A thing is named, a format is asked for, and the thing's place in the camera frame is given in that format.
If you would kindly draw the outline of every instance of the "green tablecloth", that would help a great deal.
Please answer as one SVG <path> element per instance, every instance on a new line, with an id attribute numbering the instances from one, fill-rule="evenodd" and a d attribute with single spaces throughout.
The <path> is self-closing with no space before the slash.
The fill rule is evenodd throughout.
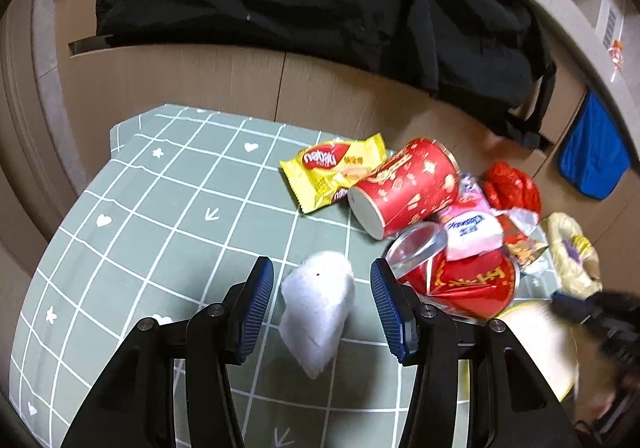
<path id="1" fill-rule="evenodd" d="M 112 159 L 53 237 L 15 332 L 10 398 L 41 443 L 60 446 L 137 320 L 190 318 L 244 280 L 258 255 L 267 255 L 276 284 L 266 324 L 246 363 L 229 367 L 246 446 L 398 444 L 415 368 L 402 368 L 389 352 L 369 287 L 370 264 L 389 241 L 373 241 L 345 200 L 300 214 L 278 170 L 279 160 L 336 137 L 175 105 L 114 128 Z M 321 250 L 348 256 L 356 297 L 337 357 L 312 381 L 278 333 L 284 310 L 278 288 Z M 525 277 L 516 300 L 547 298 L 556 288 L 552 270 Z M 175 431 L 178 446 L 188 446 L 182 366 L 175 366 Z M 456 448 L 466 446 L 465 379 Z"/>

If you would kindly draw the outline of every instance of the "white and pink package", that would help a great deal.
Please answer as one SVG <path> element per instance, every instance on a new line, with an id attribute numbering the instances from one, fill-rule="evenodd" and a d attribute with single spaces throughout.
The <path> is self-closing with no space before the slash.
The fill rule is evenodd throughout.
<path id="1" fill-rule="evenodd" d="M 461 176 L 458 199 L 437 212 L 436 219 L 447 231 L 448 261 L 466 259 L 502 247 L 502 226 L 471 174 Z"/>

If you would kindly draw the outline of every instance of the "yellow plastic wrapper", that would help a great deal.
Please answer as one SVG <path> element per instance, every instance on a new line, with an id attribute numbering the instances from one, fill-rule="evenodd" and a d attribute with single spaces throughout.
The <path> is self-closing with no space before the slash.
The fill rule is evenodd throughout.
<path id="1" fill-rule="evenodd" d="M 300 151 L 280 166 L 298 198 L 303 213 L 327 206 L 386 161 L 380 134 L 364 141 L 325 141 Z"/>

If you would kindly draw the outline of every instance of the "blue bag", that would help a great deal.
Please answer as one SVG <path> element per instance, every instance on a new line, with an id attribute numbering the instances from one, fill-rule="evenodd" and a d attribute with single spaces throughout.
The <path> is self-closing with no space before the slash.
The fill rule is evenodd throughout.
<path id="1" fill-rule="evenodd" d="M 592 92 L 562 147 L 560 174 L 598 200 L 611 194 L 631 164 L 615 123 Z"/>

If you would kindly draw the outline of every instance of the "metal bolt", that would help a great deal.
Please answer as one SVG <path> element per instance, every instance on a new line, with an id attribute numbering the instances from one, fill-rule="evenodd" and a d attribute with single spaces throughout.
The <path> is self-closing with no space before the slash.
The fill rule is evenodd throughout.
<path id="1" fill-rule="evenodd" d="M 217 317 L 226 313 L 226 307 L 223 303 L 213 303 L 207 307 L 207 314 L 209 316 Z"/>
<path id="2" fill-rule="evenodd" d="M 491 327 L 492 331 L 497 333 L 504 333 L 507 330 L 507 326 L 504 324 L 502 320 L 489 320 L 489 327 Z"/>
<path id="3" fill-rule="evenodd" d="M 141 331 L 148 331 L 153 326 L 154 326 L 153 318 L 143 318 L 138 322 L 138 329 L 140 329 Z"/>
<path id="4" fill-rule="evenodd" d="M 436 306 L 426 304 L 420 307 L 420 314 L 425 318 L 433 318 L 434 316 L 436 316 L 436 314 L 438 314 L 438 310 Z"/>

